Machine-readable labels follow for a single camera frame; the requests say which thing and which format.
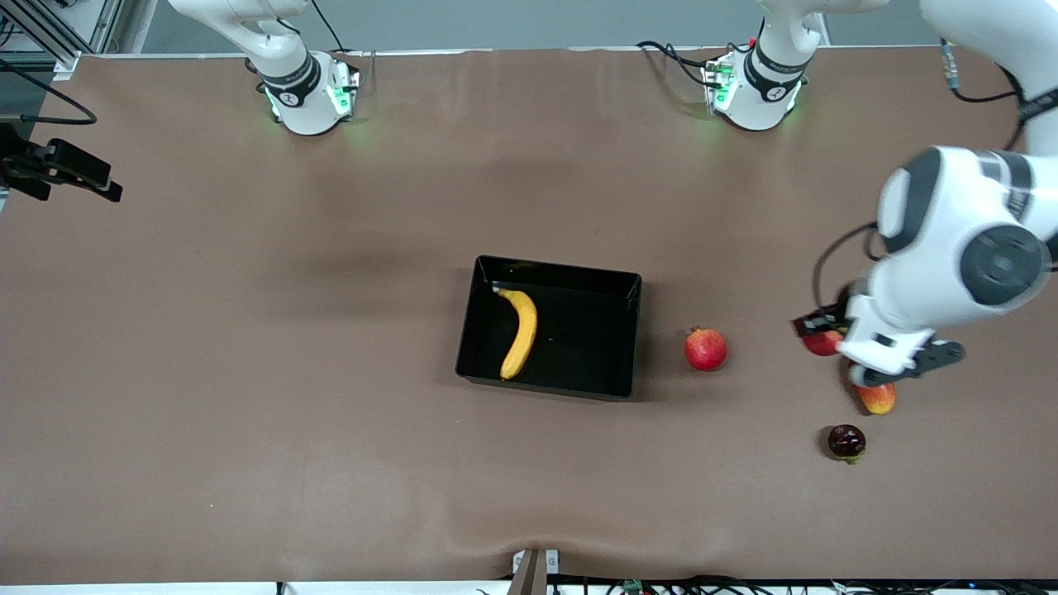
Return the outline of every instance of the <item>black plastic bin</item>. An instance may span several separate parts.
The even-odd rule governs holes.
[[[627,400],[642,285],[636,273],[478,256],[456,374],[478,384]],[[518,317],[494,286],[525,291],[536,305],[536,339],[509,381],[499,366]]]

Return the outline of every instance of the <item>cable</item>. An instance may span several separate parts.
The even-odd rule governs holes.
[[[863,236],[863,254],[872,262],[877,263],[881,260],[881,256],[874,253],[871,247],[874,246],[874,238],[878,235],[878,227],[875,226]]]
[[[685,58],[683,56],[680,56],[679,53],[676,52],[676,49],[672,47],[672,43],[667,43],[664,46],[661,46],[657,41],[640,41],[639,43],[636,43],[636,47],[640,48],[640,49],[643,49],[643,48],[657,48],[657,49],[661,50],[662,54],[664,54],[665,56],[668,56],[668,57],[676,60],[676,64],[679,65],[679,68],[681,68],[683,70],[683,73],[687,74],[687,76],[691,80],[694,80],[698,85],[701,85],[703,87],[708,87],[710,89],[719,89],[720,88],[719,84],[716,84],[716,83],[707,83],[707,82],[698,78],[697,76],[695,76],[695,74],[693,72],[691,72],[690,69],[687,68],[688,66],[692,66],[692,67],[695,67],[695,68],[701,68],[703,66],[705,66],[706,62],[699,62],[699,61],[692,60],[690,58]]]
[[[998,95],[989,95],[987,97],[968,97],[960,92],[959,89],[951,89],[951,94],[955,95],[960,100],[968,104],[987,104],[989,102],[998,102],[1000,100],[1005,100],[1007,97],[1017,97],[1018,93],[1015,91],[1007,91],[1006,93],[1000,93]]]
[[[327,20],[327,17],[324,16],[324,12],[320,10],[320,4],[316,4],[316,0],[312,0],[312,7],[316,10],[316,14],[320,15],[320,20],[324,21],[324,24],[327,25],[327,31],[331,32],[331,37],[333,37],[334,42],[338,43],[338,49],[334,51],[348,52],[349,50],[346,49],[345,43],[342,43],[342,40],[339,39],[338,34],[334,33],[334,28],[330,25],[330,21]]]
[[[96,118],[95,114],[92,113],[91,110],[89,110],[87,107],[85,107],[85,106],[80,105],[79,103],[75,102],[74,100],[70,98],[70,96],[68,96],[66,93],[63,93],[61,91],[56,91],[55,89],[52,88],[51,85],[45,85],[45,84],[37,80],[36,78],[30,76],[24,70],[22,70],[22,69],[18,68],[17,66],[8,62],[7,60],[5,60],[3,58],[0,58],[0,67],[3,68],[3,71],[14,72],[15,74],[17,74],[20,77],[24,78],[26,82],[32,83],[36,87],[39,87],[39,88],[43,89],[44,91],[47,91],[47,92],[55,95],[56,97],[58,97],[58,98],[62,100],[63,102],[70,104],[77,111],[79,111],[79,112],[81,112],[81,113],[84,113],[86,115],[86,118],[84,120],[73,120],[73,119],[70,119],[70,118],[44,118],[44,116],[41,116],[41,115],[26,115],[26,114],[23,113],[23,114],[21,114],[21,115],[18,116],[18,119],[20,121],[22,121],[22,122],[38,122],[40,124],[65,124],[65,125],[69,125],[69,126],[85,126],[85,125],[88,125],[88,124],[95,124],[96,122],[99,121],[99,119]]]
[[[951,46],[948,40],[944,37],[941,38],[941,55],[944,57],[944,77],[948,82],[948,90],[951,94],[961,101],[968,104],[987,104],[990,102],[998,102],[1000,100],[1005,100],[1007,97],[1020,97],[1021,89],[1010,76],[1010,73],[1003,69],[1003,72],[1007,75],[1007,79],[1010,80],[1010,86],[1014,88],[1013,91],[1007,91],[1005,93],[998,93],[995,95],[988,95],[987,97],[970,97],[964,95],[962,91],[959,90],[959,66],[955,64],[955,55],[951,52]]]
[[[826,260],[829,259],[829,257],[846,241],[865,231],[877,229],[877,221],[871,221],[870,223],[863,223],[850,232],[845,232],[844,235],[834,240],[834,244],[828,246],[826,250],[819,255],[819,258],[816,259],[816,265],[811,268],[811,300],[815,302],[817,308],[823,309],[823,292],[822,289],[820,289],[820,285],[822,284],[823,266],[826,264]]]
[[[640,49],[642,49],[642,48],[654,48],[654,49],[660,51],[662,54],[669,56],[670,58],[672,58],[674,60],[681,61],[681,62],[686,64],[687,66],[692,66],[692,67],[695,67],[695,68],[701,68],[701,67],[706,66],[706,61],[692,60],[690,58],[685,58],[683,56],[680,56],[679,54],[676,53],[676,49],[672,47],[672,43],[669,43],[667,46],[662,46],[662,44],[658,43],[657,41],[640,41],[639,43],[636,43],[636,48],[640,48]]]
[[[1014,146],[1018,144],[1021,140],[1021,133],[1025,131],[1025,123],[1018,121],[1018,125],[1014,128],[1014,134],[1010,136],[1010,140],[1003,145],[1003,150],[1014,150]]]
[[[282,19],[275,19],[275,22],[277,22],[277,23],[281,24],[281,25],[284,26],[284,29],[287,29],[287,30],[290,30],[290,31],[293,31],[293,32],[294,32],[294,33],[296,33],[297,35],[300,35],[300,34],[302,34],[302,32],[300,32],[300,31],[297,31],[296,29],[294,29],[294,25],[290,24],[289,22],[286,22],[286,21],[284,21]]]

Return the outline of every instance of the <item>white robotic arm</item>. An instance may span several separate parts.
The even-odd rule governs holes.
[[[872,386],[963,358],[937,329],[1009,313],[1058,257],[1058,3],[923,0],[940,33],[1003,66],[1026,95],[1029,152],[933,147],[890,177],[878,205],[887,255],[838,302],[794,321],[844,335],[854,383]]]
[[[706,103],[748,130],[766,130],[794,109],[801,77],[822,41],[823,13],[864,13],[889,0],[756,0],[764,23],[756,43],[707,64]]]
[[[280,19],[308,0],[169,0],[180,14],[213,29],[247,54],[264,83],[276,119],[298,134],[320,134],[352,115],[359,73],[324,52],[310,52]]]

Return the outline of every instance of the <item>banana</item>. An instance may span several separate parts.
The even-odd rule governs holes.
[[[536,305],[526,295],[524,291],[511,291],[493,287],[497,295],[504,298],[514,306],[514,311],[518,313],[518,333],[514,336],[511,349],[504,358],[504,365],[499,366],[499,377],[510,380],[522,372],[522,367],[529,359],[529,349],[536,338]]]

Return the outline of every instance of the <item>table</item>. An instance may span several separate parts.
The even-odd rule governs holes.
[[[99,124],[36,139],[125,198],[0,217],[0,581],[493,578],[535,544],[569,574],[1058,575],[1058,292],[946,332],[967,360],[878,418],[788,323],[894,168],[1014,108],[954,101],[935,49],[810,74],[751,133],[657,53],[379,57],[358,121],[298,138],[241,60],[85,58],[61,89]],[[479,254],[641,273],[636,402],[456,377]],[[723,371],[683,362],[692,325]],[[841,422],[855,467],[821,451]]]

